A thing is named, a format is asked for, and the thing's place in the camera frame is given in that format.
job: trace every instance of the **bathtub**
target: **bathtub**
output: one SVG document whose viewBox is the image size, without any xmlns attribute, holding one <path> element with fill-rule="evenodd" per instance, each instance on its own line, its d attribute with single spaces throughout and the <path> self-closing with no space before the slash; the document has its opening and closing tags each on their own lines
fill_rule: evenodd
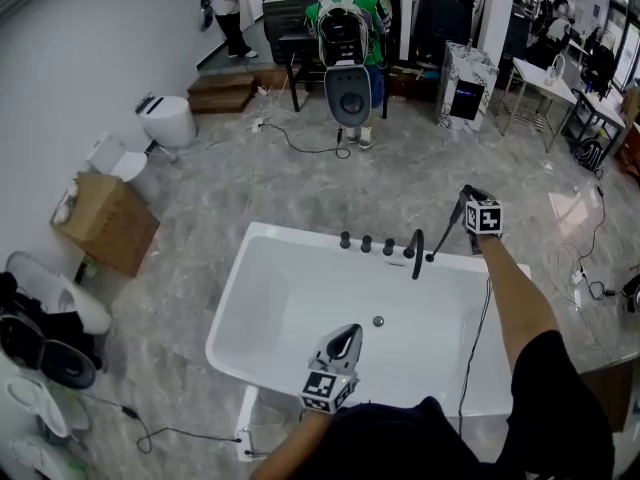
<svg viewBox="0 0 640 480">
<path fill-rule="evenodd" d="M 224 289 L 206 344 L 217 370 L 296 396 L 318 340 L 358 323 L 361 379 L 345 405 L 412 407 L 431 395 L 456 417 L 467 361 L 485 300 L 482 258 L 438 254 L 414 260 L 352 240 L 252 223 Z M 520 268 L 530 276 L 527 266 Z M 382 317 L 384 324 L 373 324 Z M 492 297 L 473 359 L 463 414 L 511 412 L 511 373 Z"/>
</svg>

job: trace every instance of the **marble floor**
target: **marble floor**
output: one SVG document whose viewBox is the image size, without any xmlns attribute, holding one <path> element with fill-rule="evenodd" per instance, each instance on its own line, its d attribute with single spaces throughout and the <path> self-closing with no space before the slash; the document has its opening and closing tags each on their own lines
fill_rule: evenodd
<svg viewBox="0 0 640 480">
<path fill-rule="evenodd" d="M 281 98 L 257 96 L 242 116 L 201 117 L 197 142 L 176 164 L 152 157 L 163 186 L 152 207 L 161 225 L 139 275 L 121 280 L 102 272 L 87 280 L 111 303 L 115 319 L 105 349 L 108 371 L 92 388 L 94 395 L 135 407 L 151 431 L 172 426 L 231 435 L 244 385 L 215 371 L 204 350 L 249 223 L 333 235 L 348 230 L 400 244 L 420 227 L 433 247 L 465 183 L 504 202 L 504 243 L 518 262 L 531 266 L 579 370 L 640 351 L 640 317 L 625 313 L 615 298 L 592 300 L 584 283 L 575 294 L 570 291 L 573 246 L 589 249 L 603 206 L 597 181 L 574 162 L 562 139 L 546 154 L 529 125 L 514 122 L 502 137 L 493 115 L 476 135 L 456 133 L 434 124 L 432 106 L 397 98 L 390 101 L 389 119 L 377 122 L 378 144 L 366 152 L 351 147 L 348 160 L 300 154 L 275 130 L 252 133 L 253 120 L 268 115 L 299 147 L 335 144 L 337 126 L 320 95 L 309 98 L 299 114 L 291 110 L 286 92 Z M 604 171 L 607 218 L 585 267 L 590 279 L 620 289 L 629 268 L 640 263 L 640 191 L 611 159 Z M 563 243 L 573 246 L 559 248 Z M 461 227 L 443 251 L 470 254 Z M 579 299 L 580 311 L 572 297 Z M 275 446 L 297 419 L 295 412 L 274 410 L 282 407 L 275 398 L 265 393 L 255 415 L 263 450 Z M 231 443 L 176 434 L 157 436 L 153 452 L 141 454 L 135 447 L 144 435 L 139 423 L 114 407 L 91 400 L 87 405 L 93 428 L 83 436 L 88 451 L 81 453 L 101 478 L 230 480 L 247 478 L 251 470 L 236 461 Z M 481 459 L 495 460 L 506 429 L 505 417 L 466 418 L 464 437 Z M 616 436 L 618 471 L 640 449 L 637 434 L 631 426 Z"/>
</svg>

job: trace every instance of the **black faucet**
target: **black faucet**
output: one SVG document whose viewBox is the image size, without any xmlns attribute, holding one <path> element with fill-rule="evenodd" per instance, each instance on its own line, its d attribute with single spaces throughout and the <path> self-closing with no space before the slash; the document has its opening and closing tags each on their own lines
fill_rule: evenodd
<svg viewBox="0 0 640 480">
<path fill-rule="evenodd" d="M 418 245 L 418 254 L 416 256 L 416 244 Z M 404 257 L 411 259 L 416 257 L 416 264 L 413 267 L 413 275 L 411 278 L 415 281 L 420 276 L 420 268 L 422 267 L 422 255 L 424 254 L 424 233 L 421 229 L 417 229 L 411 238 L 409 247 L 404 250 Z"/>
</svg>

